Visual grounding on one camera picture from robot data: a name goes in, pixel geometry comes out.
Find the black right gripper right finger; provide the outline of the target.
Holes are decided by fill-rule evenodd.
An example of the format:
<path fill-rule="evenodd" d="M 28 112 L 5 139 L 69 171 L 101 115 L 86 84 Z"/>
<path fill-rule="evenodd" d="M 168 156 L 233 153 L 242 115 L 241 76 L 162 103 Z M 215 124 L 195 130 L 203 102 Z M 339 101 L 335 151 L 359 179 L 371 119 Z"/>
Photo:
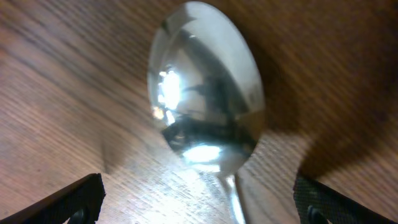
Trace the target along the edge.
<path fill-rule="evenodd" d="M 367 224 L 395 222 L 362 206 L 326 185 L 296 176 L 294 201 L 301 224 Z"/>

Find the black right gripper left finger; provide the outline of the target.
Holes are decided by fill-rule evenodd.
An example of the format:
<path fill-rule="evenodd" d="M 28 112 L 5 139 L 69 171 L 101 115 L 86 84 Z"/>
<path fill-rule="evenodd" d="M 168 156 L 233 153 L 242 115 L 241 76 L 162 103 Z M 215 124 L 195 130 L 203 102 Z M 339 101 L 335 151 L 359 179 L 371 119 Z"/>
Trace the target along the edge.
<path fill-rule="evenodd" d="M 95 224 L 106 196 L 100 173 L 80 180 L 1 220 L 7 223 Z"/>

